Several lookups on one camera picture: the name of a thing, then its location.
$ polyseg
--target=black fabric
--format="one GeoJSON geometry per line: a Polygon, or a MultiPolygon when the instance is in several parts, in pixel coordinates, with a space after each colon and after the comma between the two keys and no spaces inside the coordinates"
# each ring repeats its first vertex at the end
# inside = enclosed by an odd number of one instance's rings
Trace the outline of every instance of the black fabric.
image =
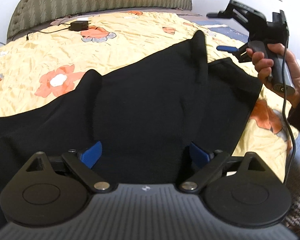
{"type": "Polygon", "coordinates": [[[34,152],[60,155],[97,140],[93,170],[110,182],[182,180],[192,172],[191,141],[234,150],[260,90],[229,58],[207,64],[201,31],[103,77],[89,70],[74,91],[0,118],[0,191],[34,152]]]}

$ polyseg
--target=white flower center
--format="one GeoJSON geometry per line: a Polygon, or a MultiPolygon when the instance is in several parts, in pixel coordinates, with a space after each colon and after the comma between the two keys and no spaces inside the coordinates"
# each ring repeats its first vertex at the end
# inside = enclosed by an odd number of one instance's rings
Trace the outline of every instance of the white flower center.
{"type": "Polygon", "coordinates": [[[58,74],[50,80],[50,85],[53,87],[61,86],[66,80],[67,76],[63,74],[58,74]]]}

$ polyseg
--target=metal screw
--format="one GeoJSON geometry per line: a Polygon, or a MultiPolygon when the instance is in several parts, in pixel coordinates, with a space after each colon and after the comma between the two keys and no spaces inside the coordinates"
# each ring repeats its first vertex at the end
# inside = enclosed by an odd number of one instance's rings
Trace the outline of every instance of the metal screw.
{"type": "Polygon", "coordinates": [[[95,189],[99,190],[106,190],[110,188],[110,184],[104,181],[97,182],[96,184],[93,185],[95,189]]]}
{"type": "Polygon", "coordinates": [[[186,181],[181,185],[181,187],[185,190],[194,190],[198,187],[198,185],[195,182],[186,181]]]}

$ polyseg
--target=bed sheet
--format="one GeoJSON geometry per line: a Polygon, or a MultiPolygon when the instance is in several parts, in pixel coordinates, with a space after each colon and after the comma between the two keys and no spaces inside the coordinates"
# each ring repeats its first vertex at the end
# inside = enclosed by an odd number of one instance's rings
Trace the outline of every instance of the bed sheet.
{"type": "MultiPolygon", "coordinates": [[[[257,76],[252,63],[239,64],[218,45],[240,47],[244,43],[201,26],[174,13],[114,12],[89,17],[87,31],[66,30],[70,22],[31,33],[0,47],[0,117],[29,111],[73,90],[89,69],[104,75],[137,62],[159,50],[189,39],[197,30],[206,35],[208,61],[230,57],[246,73],[257,76]]],[[[281,125],[282,98],[263,87],[259,96],[263,106],[256,109],[234,151],[244,155],[257,152],[283,180],[289,143],[273,132],[281,125]],[[269,114],[275,112],[272,120],[269,114]]]]}

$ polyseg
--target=human hand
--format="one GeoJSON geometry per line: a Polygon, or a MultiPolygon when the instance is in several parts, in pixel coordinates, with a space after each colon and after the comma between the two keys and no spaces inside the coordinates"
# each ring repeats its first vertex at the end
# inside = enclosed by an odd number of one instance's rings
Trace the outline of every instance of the human hand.
{"type": "MultiPolygon", "coordinates": [[[[284,54],[284,46],[281,43],[268,44],[268,48],[272,52],[280,54],[281,56],[284,54]]],[[[271,73],[274,61],[272,59],[265,58],[265,55],[261,51],[253,53],[252,49],[248,48],[247,53],[252,58],[252,63],[258,72],[258,78],[261,82],[266,86],[266,88],[283,97],[284,94],[274,91],[271,82],[267,81],[267,77],[271,73]]],[[[300,102],[300,66],[297,63],[295,55],[290,50],[287,50],[285,61],[288,65],[291,79],[296,90],[293,95],[287,96],[287,100],[291,103],[293,108],[296,108],[300,102]]]]}

